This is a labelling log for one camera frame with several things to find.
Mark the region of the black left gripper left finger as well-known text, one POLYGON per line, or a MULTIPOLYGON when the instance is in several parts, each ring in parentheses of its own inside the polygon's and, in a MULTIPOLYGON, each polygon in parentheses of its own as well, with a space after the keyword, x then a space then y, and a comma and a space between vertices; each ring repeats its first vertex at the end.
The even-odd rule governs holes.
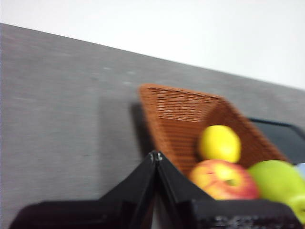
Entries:
POLYGON ((139 229, 151 211, 157 161, 150 152, 100 199, 45 201, 19 211, 11 229, 139 229))

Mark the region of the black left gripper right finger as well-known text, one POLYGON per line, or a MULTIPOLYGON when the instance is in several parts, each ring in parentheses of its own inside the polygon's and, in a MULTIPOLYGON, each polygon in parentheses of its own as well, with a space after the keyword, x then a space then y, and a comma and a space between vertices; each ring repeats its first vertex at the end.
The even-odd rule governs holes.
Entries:
POLYGON ((286 205, 269 200, 215 200, 156 152, 159 194, 177 229, 301 229, 286 205))

